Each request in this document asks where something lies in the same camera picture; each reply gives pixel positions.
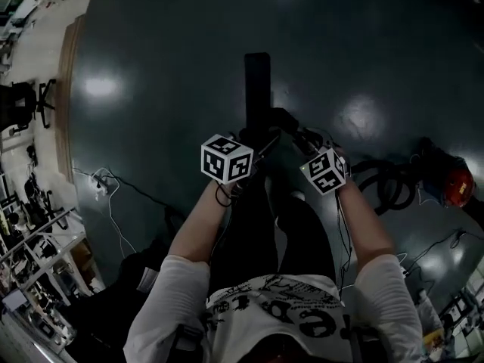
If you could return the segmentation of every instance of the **person's left arm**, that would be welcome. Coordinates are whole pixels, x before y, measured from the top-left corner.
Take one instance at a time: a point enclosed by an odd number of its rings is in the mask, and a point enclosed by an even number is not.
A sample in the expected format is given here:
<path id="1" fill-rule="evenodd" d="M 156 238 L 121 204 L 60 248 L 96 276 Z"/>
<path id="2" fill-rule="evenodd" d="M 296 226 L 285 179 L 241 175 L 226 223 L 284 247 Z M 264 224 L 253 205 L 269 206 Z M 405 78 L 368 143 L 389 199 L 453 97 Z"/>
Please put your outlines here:
<path id="1" fill-rule="evenodd" d="M 200 315 L 209 289 L 209 259 L 230 200 L 211 181 L 178 231 L 141 311 L 129 329 L 126 361 L 164 362 L 179 325 L 203 332 Z"/>

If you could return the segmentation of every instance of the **t-shirt sleeve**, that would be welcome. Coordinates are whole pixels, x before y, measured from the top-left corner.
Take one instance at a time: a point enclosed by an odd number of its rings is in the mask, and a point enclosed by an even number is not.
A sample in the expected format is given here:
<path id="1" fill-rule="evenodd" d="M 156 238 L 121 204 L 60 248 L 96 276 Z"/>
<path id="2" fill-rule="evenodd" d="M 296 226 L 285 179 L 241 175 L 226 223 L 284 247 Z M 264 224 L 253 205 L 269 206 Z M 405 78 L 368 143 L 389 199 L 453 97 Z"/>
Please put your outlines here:
<path id="1" fill-rule="evenodd" d="M 370 261 L 358 274 L 355 289 L 359 317 L 386 338 L 395 361 L 420 361 L 422 327 L 397 257 Z"/>
<path id="2" fill-rule="evenodd" d="M 167 256 L 146 302 L 136 315 L 124 346 L 126 361 L 165 361 L 176 328 L 203 330 L 200 315 L 209 289 L 209 266 Z"/>

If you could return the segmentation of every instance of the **red object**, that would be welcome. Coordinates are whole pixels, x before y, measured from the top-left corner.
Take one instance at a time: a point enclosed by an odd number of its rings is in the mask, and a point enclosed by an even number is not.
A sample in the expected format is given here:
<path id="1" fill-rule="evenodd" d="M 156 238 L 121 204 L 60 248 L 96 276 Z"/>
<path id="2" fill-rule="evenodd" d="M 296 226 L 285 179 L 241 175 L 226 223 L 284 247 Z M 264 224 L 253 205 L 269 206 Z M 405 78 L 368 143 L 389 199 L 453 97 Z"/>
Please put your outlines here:
<path id="1" fill-rule="evenodd" d="M 445 204 L 465 206 L 474 193 L 474 187 L 474 178 L 467 167 L 453 169 L 444 184 Z"/>

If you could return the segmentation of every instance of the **dark green floor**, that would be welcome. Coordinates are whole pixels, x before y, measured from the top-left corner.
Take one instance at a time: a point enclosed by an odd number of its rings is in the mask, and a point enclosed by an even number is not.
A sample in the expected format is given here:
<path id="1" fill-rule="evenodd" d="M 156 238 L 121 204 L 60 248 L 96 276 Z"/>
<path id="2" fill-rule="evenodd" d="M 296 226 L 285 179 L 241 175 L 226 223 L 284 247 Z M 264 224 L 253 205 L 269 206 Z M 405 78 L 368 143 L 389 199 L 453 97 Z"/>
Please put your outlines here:
<path id="1" fill-rule="evenodd" d="M 354 163 L 408 158 L 428 136 L 468 159 L 482 185 L 482 39 L 461 0 L 92 0 L 73 73 L 73 165 L 85 172 L 109 166 L 187 213 L 207 182 L 200 144 L 244 126 L 244 54 L 266 51 L 275 105 L 330 131 Z M 306 187 L 297 156 L 287 147 L 275 154 L 284 164 L 278 174 L 284 168 Z M 76 185 L 110 283 L 121 253 L 106 200 L 94 200 L 85 177 Z M 307 194 L 339 268 L 334 198 Z M 165 230 L 163 210 L 127 187 L 112 207 L 137 249 Z M 408 259 L 459 227 L 482 235 L 461 211 L 432 202 L 415 201 L 383 220 Z M 443 244 L 419 262 L 423 276 L 438 281 L 431 293 L 438 308 L 483 250 L 465 237 L 459 253 Z M 346 281 L 352 278 L 354 271 Z M 409 278 L 411 290 L 418 280 L 417 273 Z"/>

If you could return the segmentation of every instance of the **wooden edge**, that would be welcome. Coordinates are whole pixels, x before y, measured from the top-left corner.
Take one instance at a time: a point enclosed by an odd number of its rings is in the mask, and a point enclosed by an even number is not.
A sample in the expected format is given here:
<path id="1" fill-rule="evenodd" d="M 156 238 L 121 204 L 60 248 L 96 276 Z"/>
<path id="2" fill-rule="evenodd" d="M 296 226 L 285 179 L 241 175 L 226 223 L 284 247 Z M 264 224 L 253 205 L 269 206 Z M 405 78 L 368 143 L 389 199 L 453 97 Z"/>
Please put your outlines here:
<path id="1" fill-rule="evenodd" d="M 70 88 L 74 59 L 76 57 L 77 41 L 85 22 L 85 15 L 76 18 L 74 23 L 66 28 L 64 41 L 60 51 L 57 84 L 55 86 L 55 145 L 59 172 L 68 182 L 73 183 L 73 168 L 69 145 L 69 106 Z"/>

